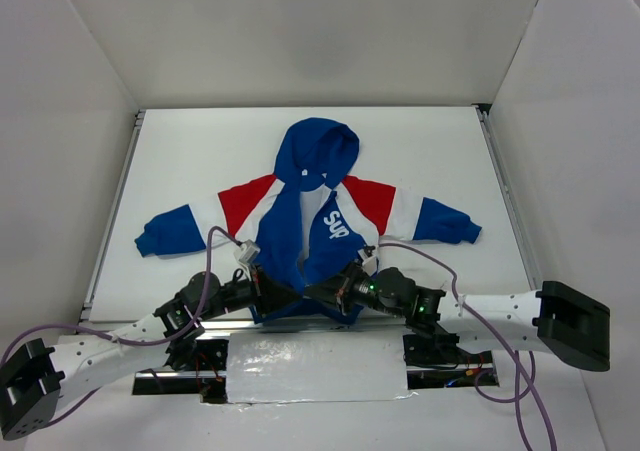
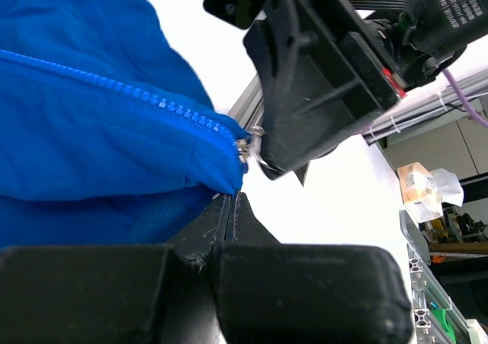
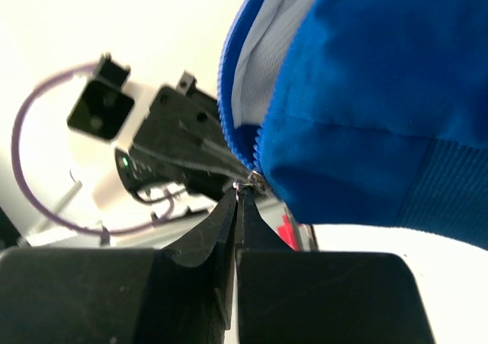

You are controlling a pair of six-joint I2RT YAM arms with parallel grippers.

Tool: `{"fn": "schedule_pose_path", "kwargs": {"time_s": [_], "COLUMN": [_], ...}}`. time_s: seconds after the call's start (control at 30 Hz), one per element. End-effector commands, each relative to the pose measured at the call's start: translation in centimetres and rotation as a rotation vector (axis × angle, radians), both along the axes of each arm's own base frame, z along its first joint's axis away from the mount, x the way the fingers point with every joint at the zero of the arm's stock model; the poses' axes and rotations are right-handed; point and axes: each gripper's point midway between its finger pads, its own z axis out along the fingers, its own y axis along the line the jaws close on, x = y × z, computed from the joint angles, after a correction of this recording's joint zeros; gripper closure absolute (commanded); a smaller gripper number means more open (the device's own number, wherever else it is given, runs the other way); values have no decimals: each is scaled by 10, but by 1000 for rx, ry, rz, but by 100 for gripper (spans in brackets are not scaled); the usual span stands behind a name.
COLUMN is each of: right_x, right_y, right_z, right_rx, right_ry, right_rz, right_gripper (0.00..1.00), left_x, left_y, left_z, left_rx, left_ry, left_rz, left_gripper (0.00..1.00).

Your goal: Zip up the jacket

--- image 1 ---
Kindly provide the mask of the blue white red hooded jacket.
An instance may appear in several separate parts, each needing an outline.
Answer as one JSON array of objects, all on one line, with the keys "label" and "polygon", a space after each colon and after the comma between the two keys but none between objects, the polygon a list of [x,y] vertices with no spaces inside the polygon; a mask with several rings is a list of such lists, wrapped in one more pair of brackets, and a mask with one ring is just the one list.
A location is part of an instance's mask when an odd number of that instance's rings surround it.
[{"label": "blue white red hooded jacket", "polygon": [[375,249],[383,236],[476,242],[482,228],[466,213],[351,175],[358,155],[359,139],[347,125],[299,121],[287,130],[272,173],[156,215],[136,247],[143,257],[195,253],[221,226],[259,247],[255,262],[268,277],[303,293]]}]

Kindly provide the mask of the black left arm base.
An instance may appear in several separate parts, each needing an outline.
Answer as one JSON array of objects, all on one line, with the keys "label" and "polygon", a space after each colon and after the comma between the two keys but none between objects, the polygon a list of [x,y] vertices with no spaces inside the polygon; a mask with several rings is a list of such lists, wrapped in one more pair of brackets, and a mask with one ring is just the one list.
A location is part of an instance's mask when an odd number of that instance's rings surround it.
[{"label": "black left arm base", "polygon": [[225,404],[229,339],[199,339],[187,360],[175,370],[169,365],[139,372],[134,396],[193,396],[204,404]]}]

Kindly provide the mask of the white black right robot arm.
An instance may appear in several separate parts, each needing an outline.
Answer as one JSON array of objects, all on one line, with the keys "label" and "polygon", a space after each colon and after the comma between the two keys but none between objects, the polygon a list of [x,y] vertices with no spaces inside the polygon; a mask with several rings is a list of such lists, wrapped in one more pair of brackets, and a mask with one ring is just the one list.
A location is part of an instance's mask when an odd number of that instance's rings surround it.
[{"label": "white black right robot arm", "polygon": [[344,316],[362,306],[402,318],[446,362],[508,344],[553,354],[580,370],[610,368],[609,308],[558,281],[519,294],[454,294],[420,286],[396,267],[369,276],[352,263],[304,294]]}]

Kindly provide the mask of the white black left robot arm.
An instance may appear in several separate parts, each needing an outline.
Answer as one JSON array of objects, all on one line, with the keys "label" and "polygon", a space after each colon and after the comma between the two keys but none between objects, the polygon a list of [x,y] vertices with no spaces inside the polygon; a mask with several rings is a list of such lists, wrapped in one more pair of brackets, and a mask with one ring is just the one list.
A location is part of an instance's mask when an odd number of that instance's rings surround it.
[{"label": "white black left robot arm", "polygon": [[43,429],[58,410],[127,375],[189,367],[207,320],[245,308],[265,316],[299,298],[260,268],[250,275],[238,270],[227,283],[200,272],[154,312],[115,331],[91,330],[53,346],[23,337],[1,360],[2,436],[13,441]]}]

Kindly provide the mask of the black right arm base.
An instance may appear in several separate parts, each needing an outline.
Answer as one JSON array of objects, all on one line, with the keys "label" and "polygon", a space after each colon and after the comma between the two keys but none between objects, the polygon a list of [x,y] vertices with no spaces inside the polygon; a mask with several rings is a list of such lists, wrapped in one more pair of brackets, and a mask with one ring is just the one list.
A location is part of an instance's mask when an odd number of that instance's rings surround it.
[{"label": "black right arm base", "polygon": [[470,354],[454,345],[436,347],[415,334],[403,336],[409,390],[496,387],[490,351]]}]

